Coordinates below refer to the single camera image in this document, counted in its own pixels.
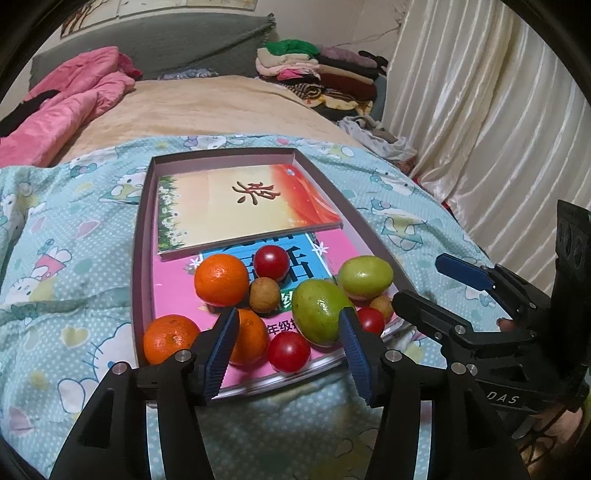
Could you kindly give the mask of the brown kiwi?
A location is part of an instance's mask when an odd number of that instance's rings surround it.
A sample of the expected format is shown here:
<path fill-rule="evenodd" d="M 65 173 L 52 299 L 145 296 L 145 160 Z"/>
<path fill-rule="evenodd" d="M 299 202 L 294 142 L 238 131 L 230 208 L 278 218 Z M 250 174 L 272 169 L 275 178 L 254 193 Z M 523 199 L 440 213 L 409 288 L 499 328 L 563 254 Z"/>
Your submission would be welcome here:
<path fill-rule="evenodd" d="M 379 311 L 384 318 L 384 322 L 388 324 L 393 316 L 394 309 L 391 304 L 391 298 L 388 295 L 381 295 L 370 302 L 370 307 Z"/>
<path fill-rule="evenodd" d="M 259 277 L 249 288 L 249 306 L 256 313 L 269 314 L 280 305 L 280 286 L 269 277 Z"/>

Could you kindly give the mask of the red tomato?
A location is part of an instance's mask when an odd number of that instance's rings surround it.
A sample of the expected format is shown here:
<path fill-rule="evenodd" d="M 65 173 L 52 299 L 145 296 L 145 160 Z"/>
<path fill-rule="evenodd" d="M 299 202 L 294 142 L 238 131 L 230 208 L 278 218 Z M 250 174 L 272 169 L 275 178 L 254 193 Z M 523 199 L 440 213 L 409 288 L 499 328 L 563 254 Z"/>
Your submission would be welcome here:
<path fill-rule="evenodd" d="M 356 311 L 364 331 L 381 336 L 386 323 L 383 314 L 372 307 L 363 307 Z"/>
<path fill-rule="evenodd" d="M 283 248 L 266 245 L 256 251 L 252 264 L 257 277 L 269 277 L 280 282 L 290 270 L 290 257 Z"/>
<path fill-rule="evenodd" d="M 283 373 L 294 373 L 308 363 L 311 346 L 304 336 L 296 332 L 280 332 L 270 340 L 267 358 L 274 369 Z"/>

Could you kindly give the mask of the pear-shaped green fruit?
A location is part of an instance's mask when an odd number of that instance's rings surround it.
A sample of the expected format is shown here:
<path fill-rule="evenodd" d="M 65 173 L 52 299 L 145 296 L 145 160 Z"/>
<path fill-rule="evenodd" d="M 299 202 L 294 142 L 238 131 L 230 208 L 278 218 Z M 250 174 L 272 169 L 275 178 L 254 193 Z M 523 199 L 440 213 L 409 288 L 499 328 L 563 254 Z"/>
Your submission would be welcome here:
<path fill-rule="evenodd" d="M 370 301 L 388 290 L 394 270 L 385 260 L 372 255 L 356 256 L 339 268 L 337 283 L 349 298 Z"/>

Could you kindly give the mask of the round green fruit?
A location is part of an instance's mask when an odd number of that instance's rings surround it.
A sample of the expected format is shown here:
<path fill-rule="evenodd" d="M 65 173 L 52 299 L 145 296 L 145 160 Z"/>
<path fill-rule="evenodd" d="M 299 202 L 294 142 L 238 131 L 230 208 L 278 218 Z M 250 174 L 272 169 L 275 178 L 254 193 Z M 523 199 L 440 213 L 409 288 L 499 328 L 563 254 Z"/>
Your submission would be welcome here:
<path fill-rule="evenodd" d="M 339 341 L 339 312 L 353 303 L 329 280 L 308 279 L 294 289 L 291 313 L 297 330 L 309 342 L 329 347 Z"/>

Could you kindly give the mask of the orange mandarin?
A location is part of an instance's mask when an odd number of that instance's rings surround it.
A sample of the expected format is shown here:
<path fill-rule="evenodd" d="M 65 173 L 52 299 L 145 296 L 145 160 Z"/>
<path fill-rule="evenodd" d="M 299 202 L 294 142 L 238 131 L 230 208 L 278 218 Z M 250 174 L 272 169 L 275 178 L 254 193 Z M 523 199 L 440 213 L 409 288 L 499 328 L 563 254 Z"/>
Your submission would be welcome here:
<path fill-rule="evenodd" d="M 239 331 L 229 363 L 236 367 L 247 367 L 259 362 L 269 344 L 266 323 L 252 310 L 239 309 Z"/>
<path fill-rule="evenodd" d="M 144 332 L 144 356 L 150 365 L 160 364 L 177 351 L 189 349 L 199 334 L 197 324 L 185 316 L 158 317 Z"/>
<path fill-rule="evenodd" d="M 214 254 L 195 270 L 194 289 L 197 297 L 208 305 L 235 306 L 249 291 L 249 271 L 235 256 Z"/>

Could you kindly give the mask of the red plastic bag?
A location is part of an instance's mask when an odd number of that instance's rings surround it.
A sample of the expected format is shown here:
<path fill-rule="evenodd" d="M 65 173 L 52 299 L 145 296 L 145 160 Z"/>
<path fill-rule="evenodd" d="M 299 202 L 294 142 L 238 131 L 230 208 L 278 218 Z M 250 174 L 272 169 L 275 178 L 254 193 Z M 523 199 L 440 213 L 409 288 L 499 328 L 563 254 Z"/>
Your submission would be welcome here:
<path fill-rule="evenodd" d="M 455 216 L 452 208 L 450 207 L 450 205 L 446 201 L 443 201 L 441 204 L 452 216 Z"/>

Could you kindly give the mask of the shallow grey cardboard box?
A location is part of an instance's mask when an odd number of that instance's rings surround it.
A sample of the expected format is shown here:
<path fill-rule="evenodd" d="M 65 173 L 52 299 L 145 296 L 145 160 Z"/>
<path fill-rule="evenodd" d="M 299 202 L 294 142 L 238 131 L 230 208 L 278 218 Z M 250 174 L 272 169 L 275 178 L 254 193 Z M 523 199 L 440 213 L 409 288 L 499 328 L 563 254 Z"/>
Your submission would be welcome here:
<path fill-rule="evenodd" d="M 387 310 L 411 283 L 379 235 L 303 153 L 242 148 L 154 158 L 132 262 L 138 362 L 161 363 L 165 320 L 202 340 L 223 308 L 238 341 L 223 398 L 260 394 L 344 360 L 339 311 Z"/>

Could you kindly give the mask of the cream satin curtain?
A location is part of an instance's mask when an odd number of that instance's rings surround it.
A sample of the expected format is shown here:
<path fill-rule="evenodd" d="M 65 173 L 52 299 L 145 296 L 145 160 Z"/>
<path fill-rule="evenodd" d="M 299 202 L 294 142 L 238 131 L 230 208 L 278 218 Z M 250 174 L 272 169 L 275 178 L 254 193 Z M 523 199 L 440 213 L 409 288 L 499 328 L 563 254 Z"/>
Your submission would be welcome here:
<path fill-rule="evenodd" d="M 557 204 L 590 204 L 590 108 L 547 43 L 499 1 L 414 1 L 383 121 L 490 259 L 550 291 Z"/>

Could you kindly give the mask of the floral bag with cloth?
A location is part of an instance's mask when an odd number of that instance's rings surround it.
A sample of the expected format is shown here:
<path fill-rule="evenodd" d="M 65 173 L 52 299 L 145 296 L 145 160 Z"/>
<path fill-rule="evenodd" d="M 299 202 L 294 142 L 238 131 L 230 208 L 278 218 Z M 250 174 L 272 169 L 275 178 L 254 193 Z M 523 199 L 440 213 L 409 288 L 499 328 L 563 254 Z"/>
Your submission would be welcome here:
<path fill-rule="evenodd" d="M 385 160 L 406 162 L 417 157 L 417 150 L 405 137 L 394 136 L 381 122 L 370 116 L 348 116 L 339 120 L 337 126 L 367 150 Z"/>

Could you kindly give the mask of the blue cartoon print sheet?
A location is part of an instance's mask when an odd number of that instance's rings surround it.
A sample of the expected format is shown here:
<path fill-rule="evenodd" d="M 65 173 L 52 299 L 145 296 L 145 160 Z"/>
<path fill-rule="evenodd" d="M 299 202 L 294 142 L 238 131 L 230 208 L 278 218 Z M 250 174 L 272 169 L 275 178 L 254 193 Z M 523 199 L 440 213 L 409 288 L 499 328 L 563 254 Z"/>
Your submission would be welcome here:
<path fill-rule="evenodd" d="M 366 150 L 274 135 L 149 137 L 53 168 L 1 172 L 1 433 L 48 475 L 107 367 L 132 361 L 130 278 L 150 160 L 189 150 L 300 150 L 349 199 L 423 296 L 492 331 L 501 308 L 439 274 L 486 254 L 429 194 Z M 380 422 L 345 369 L 202 411 L 219 479 L 361 479 Z"/>

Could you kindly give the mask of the orange cream book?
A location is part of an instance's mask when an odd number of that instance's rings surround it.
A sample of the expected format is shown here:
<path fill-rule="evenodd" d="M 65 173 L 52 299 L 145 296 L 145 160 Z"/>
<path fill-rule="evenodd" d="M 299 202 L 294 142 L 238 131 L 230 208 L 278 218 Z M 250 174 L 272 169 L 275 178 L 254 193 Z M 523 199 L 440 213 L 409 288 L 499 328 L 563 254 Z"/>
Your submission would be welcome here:
<path fill-rule="evenodd" d="M 158 179 L 158 254 L 332 229 L 341 216 L 294 164 L 245 165 Z"/>

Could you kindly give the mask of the pile of folded clothes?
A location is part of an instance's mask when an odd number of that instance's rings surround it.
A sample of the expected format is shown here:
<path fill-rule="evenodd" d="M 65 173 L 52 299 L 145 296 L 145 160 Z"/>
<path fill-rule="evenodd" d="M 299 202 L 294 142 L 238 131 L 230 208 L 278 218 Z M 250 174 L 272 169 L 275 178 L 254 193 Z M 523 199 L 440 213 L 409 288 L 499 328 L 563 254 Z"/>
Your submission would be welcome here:
<path fill-rule="evenodd" d="M 332 122 L 349 116 L 382 118 L 389 61 L 368 51 L 304 40 L 268 42 L 257 50 L 259 78 L 287 88 Z"/>

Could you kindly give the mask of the beige blanket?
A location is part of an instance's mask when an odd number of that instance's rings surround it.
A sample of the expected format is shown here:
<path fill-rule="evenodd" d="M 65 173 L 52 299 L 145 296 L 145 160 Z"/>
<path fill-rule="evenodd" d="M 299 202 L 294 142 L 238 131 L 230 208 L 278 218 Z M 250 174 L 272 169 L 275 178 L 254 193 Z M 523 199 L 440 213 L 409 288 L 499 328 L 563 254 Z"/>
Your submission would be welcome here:
<path fill-rule="evenodd" d="M 115 107 L 80 128 L 53 163 L 149 136 L 222 134 L 278 134 L 360 145 L 286 88 L 219 76 L 138 82 Z"/>

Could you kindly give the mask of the grey headboard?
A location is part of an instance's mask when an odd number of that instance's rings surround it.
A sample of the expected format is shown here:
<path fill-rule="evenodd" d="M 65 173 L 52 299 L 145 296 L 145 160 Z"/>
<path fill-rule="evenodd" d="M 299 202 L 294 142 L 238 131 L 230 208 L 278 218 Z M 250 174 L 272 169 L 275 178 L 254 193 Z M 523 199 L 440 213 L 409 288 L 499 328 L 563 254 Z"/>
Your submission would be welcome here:
<path fill-rule="evenodd" d="M 107 46 L 127 55 L 144 80 L 199 68 L 252 77 L 257 50 L 274 28 L 273 14 L 175 13 L 116 22 L 35 55 L 29 86 L 36 86 L 66 60 Z"/>

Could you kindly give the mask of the blue patterned pillow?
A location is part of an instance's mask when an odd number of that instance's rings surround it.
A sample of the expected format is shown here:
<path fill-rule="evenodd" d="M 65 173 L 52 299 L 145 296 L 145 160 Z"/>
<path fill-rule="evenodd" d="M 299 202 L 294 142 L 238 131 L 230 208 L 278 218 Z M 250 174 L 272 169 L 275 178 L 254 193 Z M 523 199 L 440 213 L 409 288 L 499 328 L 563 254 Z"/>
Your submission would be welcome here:
<path fill-rule="evenodd" d="M 186 79 L 199 79 L 199 78 L 214 78 L 217 77 L 218 73 L 209 68 L 191 68 L 183 71 L 165 73 L 158 77 L 161 81 L 170 80 L 186 80 Z"/>

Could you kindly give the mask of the black garment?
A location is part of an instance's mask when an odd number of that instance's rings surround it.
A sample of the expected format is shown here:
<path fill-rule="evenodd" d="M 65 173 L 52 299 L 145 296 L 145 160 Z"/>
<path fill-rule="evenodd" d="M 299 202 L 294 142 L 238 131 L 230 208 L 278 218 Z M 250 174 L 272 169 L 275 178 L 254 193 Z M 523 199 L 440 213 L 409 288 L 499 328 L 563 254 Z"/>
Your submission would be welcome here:
<path fill-rule="evenodd" d="M 11 113 L 0 121 L 0 137 L 6 138 L 32 114 L 40 109 L 40 106 L 48 99 L 59 94 L 58 90 L 52 89 L 21 102 Z"/>

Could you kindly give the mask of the pink quilt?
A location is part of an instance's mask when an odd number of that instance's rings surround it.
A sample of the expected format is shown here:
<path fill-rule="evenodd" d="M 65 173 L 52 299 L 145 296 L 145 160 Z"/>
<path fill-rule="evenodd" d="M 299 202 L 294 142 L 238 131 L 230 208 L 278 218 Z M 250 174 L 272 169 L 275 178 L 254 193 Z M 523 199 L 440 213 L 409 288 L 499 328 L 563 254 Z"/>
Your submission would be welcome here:
<path fill-rule="evenodd" d="M 114 108 L 141 76 L 115 46 L 65 61 L 23 99 L 20 106 L 33 111 L 1 137 L 1 165 L 49 166 L 81 127 Z"/>

